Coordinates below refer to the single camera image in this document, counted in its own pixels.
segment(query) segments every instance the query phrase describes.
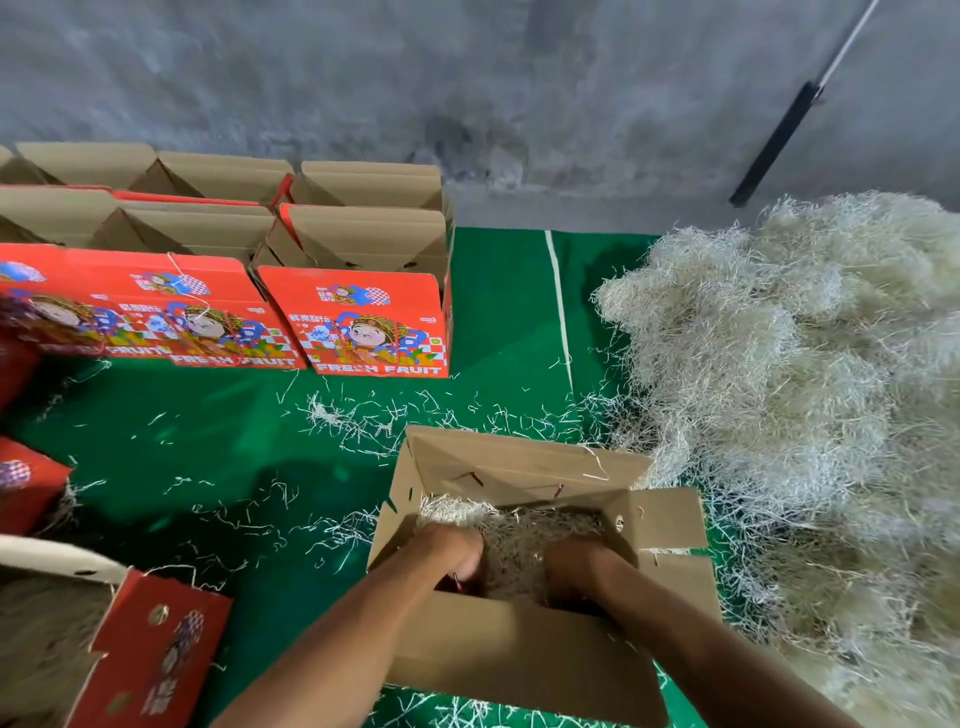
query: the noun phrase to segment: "forearm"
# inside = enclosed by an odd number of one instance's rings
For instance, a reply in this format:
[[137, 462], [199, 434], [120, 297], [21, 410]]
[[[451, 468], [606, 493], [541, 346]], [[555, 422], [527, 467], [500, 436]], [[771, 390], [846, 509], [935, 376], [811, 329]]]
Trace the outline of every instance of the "forearm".
[[588, 596], [660, 664], [710, 728], [857, 728], [857, 723], [743, 637], [612, 552]]
[[379, 695], [400, 630], [449, 557], [412, 542], [347, 592], [213, 728], [358, 728]]

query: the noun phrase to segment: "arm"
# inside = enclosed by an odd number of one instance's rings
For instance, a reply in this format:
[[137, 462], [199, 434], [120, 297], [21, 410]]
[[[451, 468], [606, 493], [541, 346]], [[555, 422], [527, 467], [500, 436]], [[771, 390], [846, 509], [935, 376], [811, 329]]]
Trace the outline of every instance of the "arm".
[[554, 544], [545, 565], [552, 595], [601, 607], [650, 652], [710, 728], [860, 728], [789, 669], [601, 542]]
[[476, 531], [427, 526], [300, 635], [211, 728], [358, 728], [408, 619], [449, 573], [470, 579], [482, 552]]

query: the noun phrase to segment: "green carpet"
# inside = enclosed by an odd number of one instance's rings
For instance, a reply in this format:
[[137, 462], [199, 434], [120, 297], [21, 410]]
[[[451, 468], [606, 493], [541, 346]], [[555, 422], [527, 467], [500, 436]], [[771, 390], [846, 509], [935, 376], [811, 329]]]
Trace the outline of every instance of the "green carpet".
[[[542, 231], [460, 229], [453, 261], [454, 378], [322, 377], [312, 372], [176, 368], [167, 362], [48, 362], [8, 418], [13, 437], [76, 462], [76, 523], [58, 538], [140, 569], [222, 588], [232, 616], [195, 716], [206, 726], [298, 633], [359, 580], [408, 423], [577, 442], [575, 406], [621, 380], [615, 342], [588, 302], [635, 268], [656, 239], [553, 234], [573, 392]], [[324, 406], [312, 425], [308, 400]], [[56, 403], [50, 406], [51, 398]], [[337, 426], [350, 420], [358, 426]], [[348, 518], [344, 528], [326, 532]], [[331, 546], [331, 539], [338, 546]], [[702, 725], [664, 681], [673, 724]], [[368, 725], [530, 726], [526, 711], [387, 689]], [[543, 725], [561, 725], [544, 716]]]

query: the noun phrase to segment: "cardboard flap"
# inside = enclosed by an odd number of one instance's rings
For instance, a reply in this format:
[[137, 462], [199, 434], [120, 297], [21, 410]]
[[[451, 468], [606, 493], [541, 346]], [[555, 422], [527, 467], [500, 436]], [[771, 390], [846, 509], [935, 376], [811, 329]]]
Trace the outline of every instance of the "cardboard flap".
[[293, 167], [284, 159], [160, 152], [171, 177], [185, 182], [197, 196], [269, 203]]
[[[139, 229], [151, 228], [188, 249], [219, 247], [252, 252], [274, 223], [273, 216], [262, 207], [226, 208], [244, 210], [237, 214], [207, 209], [189, 212], [182, 211], [182, 206], [170, 207], [173, 209], [132, 209], [129, 215]], [[247, 212], [250, 209], [260, 209], [263, 214], [251, 215]]]
[[277, 263], [287, 268], [318, 268], [317, 261], [307, 255], [294, 240], [293, 236], [279, 220], [274, 223], [267, 235], [267, 246], [276, 257]]
[[605, 619], [434, 592], [402, 633], [387, 682], [565, 716], [662, 728], [657, 673]]
[[[467, 464], [468, 470], [494, 473], [501, 478], [507, 473], [521, 473], [552, 483], [562, 482], [564, 489], [566, 485], [579, 485], [582, 490], [604, 492], [630, 488], [644, 476], [651, 462], [645, 455], [630, 452], [441, 427], [410, 425], [406, 435], [420, 471], [423, 473], [427, 466], [431, 475], [439, 479], [449, 479], [456, 475], [457, 468]], [[431, 456], [421, 461], [422, 449]]]
[[440, 169], [427, 164], [354, 161], [306, 161], [301, 166], [308, 185], [291, 190], [294, 201], [307, 205], [410, 207], [442, 212]]
[[126, 188], [156, 160], [140, 142], [21, 142], [17, 151], [59, 184], [101, 184]]
[[85, 247], [117, 209], [109, 192], [54, 186], [0, 186], [0, 218], [15, 226], [20, 239]]
[[[706, 548], [707, 529], [696, 488], [627, 491], [601, 510], [634, 550]], [[616, 524], [622, 522], [622, 528]]]
[[120, 584], [127, 567], [85, 548], [22, 536], [0, 535], [0, 564], [101, 584]]
[[446, 236], [443, 215], [431, 210], [302, 205], [281, 208], [306, 251], [309, 252], [310, 241], [363, 267], [371, 265], [354, 259], [362, 257], [375, 265], [371, 256], [381, 256], [385, 267], [376, 270], [396, 270]]
[[368, 568], [381, 564], [407, 542], [413, 533], [422, 500], [423, 484], [417, 473], [413, 453], [404, 442], [396, 456], [394, 479], [390, 485], [390, 503], [384, 501], [380, 506], [380, 516], [376, 521], [370, 556], [367, 559]]
[[647, 552], [639, 554], [637, 566], [658, 584], [676, 592], [701, 612], [723, 621], [716, 575], [708, 556]]

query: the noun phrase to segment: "red fruit box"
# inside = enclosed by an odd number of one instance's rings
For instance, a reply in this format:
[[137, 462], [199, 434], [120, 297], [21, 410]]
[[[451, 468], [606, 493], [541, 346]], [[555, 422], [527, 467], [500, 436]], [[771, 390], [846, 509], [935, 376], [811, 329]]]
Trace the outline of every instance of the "red fruit box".
[[230, 600], [68, 544], [0, 536], [4, 718], [65, 728], [183, 728]]
[[43, 351], [306, 367], [233, 258], [0, 244], [0, 292], [6, 327]]
[[116, 314], [101, 321], [111, 355], [128, 353], [125, 338], [133, 336], [159, 338], [186, 366], [306, 368], [286, 322], [239, 260], [90, 250], [67, 256], [86, 271], [89, 298]]
[[0, 411], [17, 398], [39, 359], [32, 347], [0, 332]]
[[449, 376], [447, 325], [432, 275], [275, 266], [257, 274], [317, 372]]
[[72, 469], [0, 437], [0, 533], [26, 536], [60, 495]]

